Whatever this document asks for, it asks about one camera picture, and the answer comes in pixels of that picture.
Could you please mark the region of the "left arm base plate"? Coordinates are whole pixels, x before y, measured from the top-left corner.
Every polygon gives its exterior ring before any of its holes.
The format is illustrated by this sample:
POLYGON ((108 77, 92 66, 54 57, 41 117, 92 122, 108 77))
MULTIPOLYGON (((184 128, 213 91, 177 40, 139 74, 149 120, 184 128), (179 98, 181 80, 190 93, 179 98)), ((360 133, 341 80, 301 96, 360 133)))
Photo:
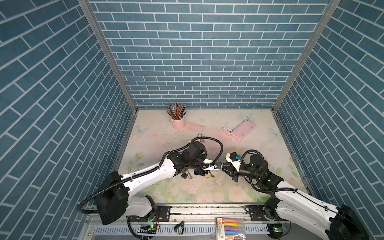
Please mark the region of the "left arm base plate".
POLYGON ((171 214, 171 206, 157 206, 156 209, 152 209, 144 217, 128 216, 128 220, 134 223, 169 222, 170 214, 171 214))

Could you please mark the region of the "right circuit board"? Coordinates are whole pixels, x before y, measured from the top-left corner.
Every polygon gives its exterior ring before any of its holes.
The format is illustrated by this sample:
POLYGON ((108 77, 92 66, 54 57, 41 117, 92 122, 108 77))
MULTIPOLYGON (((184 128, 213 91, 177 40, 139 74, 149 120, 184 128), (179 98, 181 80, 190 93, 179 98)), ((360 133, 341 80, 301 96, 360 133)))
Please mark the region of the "right circuit board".
POLYGON ((267 224, 267 236, 271 239, 278 240, 284 234, 284 227, 282 224, 267 224))

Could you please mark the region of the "pink case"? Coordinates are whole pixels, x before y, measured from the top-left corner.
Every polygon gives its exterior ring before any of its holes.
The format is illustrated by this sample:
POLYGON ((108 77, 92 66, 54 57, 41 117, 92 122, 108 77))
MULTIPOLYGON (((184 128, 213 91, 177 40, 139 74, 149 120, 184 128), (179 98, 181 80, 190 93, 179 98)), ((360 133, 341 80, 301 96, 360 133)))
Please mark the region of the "pink case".
POLYGON ((253 130, 256 129, 256 124, 250 120, 244 120, 231 131, 231 137, 237 141, 242 141, 253 130))

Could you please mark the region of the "marker pack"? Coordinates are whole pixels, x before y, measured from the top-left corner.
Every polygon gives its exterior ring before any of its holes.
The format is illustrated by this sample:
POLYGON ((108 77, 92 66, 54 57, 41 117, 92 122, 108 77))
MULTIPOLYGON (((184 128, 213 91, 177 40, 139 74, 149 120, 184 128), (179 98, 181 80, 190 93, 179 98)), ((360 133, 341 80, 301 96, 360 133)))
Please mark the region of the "marker pack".
POLYGON ((238 218, 216 218, 217 240, 245 240, 246 231, 243 219, 238 218))

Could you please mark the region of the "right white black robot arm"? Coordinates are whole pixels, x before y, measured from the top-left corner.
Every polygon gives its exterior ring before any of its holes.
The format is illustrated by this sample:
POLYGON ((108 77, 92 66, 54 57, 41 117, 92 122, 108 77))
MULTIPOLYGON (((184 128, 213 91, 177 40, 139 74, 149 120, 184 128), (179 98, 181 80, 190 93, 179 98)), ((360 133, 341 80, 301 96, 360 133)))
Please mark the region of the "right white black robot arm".
POLYGON ((319 200, 269 170, 264 156, 256 150, 243 155, 229 153, 226 162, 215 164, 235 182, 246 179, 252 189, 271 197, 264 204, 265 217, 271 221, 288 220, 323 240, 367 240, 369 234, 350 207, 319 200))

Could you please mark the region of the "left circuit board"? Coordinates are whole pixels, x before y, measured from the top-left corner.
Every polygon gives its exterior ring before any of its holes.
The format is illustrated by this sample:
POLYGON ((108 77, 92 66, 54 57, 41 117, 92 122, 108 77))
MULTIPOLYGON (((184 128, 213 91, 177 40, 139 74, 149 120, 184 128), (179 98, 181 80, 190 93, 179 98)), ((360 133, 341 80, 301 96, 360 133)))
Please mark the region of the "left circuit board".
POLYGON ((157 233, 157 227, 155 225, 139 225, 138 234, 151 234, 154 235, 157 233))

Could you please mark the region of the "black metal clip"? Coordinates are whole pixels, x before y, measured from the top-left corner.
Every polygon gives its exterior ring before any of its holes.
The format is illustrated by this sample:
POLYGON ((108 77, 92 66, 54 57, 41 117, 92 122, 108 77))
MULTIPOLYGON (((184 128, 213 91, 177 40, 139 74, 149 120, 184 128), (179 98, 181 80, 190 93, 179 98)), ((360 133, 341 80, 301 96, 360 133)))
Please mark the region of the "black metal clip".
POLYGON ((178 233, 180 236, 184 234, 185 222, 181 221, 174 227, 174 232, 178 233))

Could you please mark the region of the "coloured pencils bundle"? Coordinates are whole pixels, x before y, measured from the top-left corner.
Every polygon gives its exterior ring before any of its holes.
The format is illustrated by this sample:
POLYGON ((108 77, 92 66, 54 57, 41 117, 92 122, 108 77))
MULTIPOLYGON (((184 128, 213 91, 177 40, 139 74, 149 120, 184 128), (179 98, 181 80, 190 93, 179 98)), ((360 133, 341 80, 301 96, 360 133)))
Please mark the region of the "coloured pencils bundle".
POLYGON ((186 105, 183 103, 171 104, 167 108, 167 113, 172 120, 181 120, 186 114, 186 105))

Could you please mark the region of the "circuit board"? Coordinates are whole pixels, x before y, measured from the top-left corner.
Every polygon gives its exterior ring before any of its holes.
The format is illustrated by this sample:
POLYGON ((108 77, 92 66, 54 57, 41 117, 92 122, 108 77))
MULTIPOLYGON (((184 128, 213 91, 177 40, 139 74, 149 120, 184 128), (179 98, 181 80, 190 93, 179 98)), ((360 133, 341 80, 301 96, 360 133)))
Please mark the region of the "circuit board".
POLYGON ((271 239, 278 240, 284 234, 284 227, 282 224, 267 224, 267 236, 271 239))
POLYGON ((138 234, 151 234, 154 235, 157 233, 157 227, 155 225, 139 225, 138 234))

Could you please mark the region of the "red padlock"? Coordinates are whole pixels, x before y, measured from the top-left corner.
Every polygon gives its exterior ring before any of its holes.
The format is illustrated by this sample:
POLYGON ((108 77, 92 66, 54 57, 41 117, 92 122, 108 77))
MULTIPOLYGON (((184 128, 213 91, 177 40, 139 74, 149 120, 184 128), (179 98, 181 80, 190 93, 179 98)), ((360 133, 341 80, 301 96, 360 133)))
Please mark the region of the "red padlock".
POLYGON ((204 139, 199 139, 199 141, 200 141, 200 143, 203 143, 205 140, 204 139))

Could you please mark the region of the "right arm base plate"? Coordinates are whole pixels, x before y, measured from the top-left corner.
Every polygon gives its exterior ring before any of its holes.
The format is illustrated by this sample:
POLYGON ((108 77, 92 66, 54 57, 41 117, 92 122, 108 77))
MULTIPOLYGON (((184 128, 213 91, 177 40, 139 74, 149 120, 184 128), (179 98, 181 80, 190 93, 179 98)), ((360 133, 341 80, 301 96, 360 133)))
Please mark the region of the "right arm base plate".
POLYGON ((251 221, 287 221, 278 216, 277 206, 273 205, 247 205, 244 210, 250 215, 251 221))

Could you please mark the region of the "aluminium front rail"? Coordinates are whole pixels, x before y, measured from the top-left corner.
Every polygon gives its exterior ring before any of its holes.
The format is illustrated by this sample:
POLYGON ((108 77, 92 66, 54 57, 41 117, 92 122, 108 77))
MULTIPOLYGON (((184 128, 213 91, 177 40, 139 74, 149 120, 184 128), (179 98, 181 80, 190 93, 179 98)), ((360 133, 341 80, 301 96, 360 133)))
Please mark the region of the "aluminium front rail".
POLYGON ((98 216, 90 215, 86 221, 81 238, 89 240, 97 236, 129 236, 131 233, 152 238, 214 236, 216 234, 216 218, 243 219, 246 236, 267 235, 267 224, 282 224, 284 236, 290 231, 291 224, 294 224, 288 220, 284 222, 251 221, 250 215, 244 210, 244 207, 247 205, 243 204, 172 204, 158 206, 171 206, 169 222, 134 223, 128 220, 129 215, 123 215, 115 222, 104 225, 98 216), (185 222, 184 234, 182 236, 174 232, 174 227, 181 221, 185 222), (155 225, 157 233, 154 235, 140 235, 138 234, 139 225, 155 225))

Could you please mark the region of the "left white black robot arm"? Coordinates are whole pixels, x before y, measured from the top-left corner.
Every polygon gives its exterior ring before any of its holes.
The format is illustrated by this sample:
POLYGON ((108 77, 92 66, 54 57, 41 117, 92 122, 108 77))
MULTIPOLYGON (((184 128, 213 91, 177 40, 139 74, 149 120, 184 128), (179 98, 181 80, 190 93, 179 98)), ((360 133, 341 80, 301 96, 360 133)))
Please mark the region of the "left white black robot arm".
POLYGON ((104 225, 111 224, 123 215, 152 218, 157 207, 151 197, 137 198, 136 193, 165 179, 184 174, 189 169, 205 171, 216 164, 224 151, 221 141, 212 137, 196 137, 185 146, 165 152, 159 163, 146 169, 120 175, 110 173, 98 190, 77 206, 80 214, 98 214, 104 225), (205 163, 206 148, 200 140, 219 144, 218 155, 205 163))

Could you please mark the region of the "pink pencil cup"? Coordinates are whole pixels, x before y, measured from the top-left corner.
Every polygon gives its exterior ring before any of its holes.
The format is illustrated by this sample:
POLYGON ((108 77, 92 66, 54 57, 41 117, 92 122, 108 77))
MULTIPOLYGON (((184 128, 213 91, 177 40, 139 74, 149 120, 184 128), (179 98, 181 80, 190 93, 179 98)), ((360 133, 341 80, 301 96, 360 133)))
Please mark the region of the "pink pencil cup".
POLYGON ((185 125, 186 125, 185 117, 179 120, 171 119, 171 123, 175 130, 180 131, 185 128, 185 125))

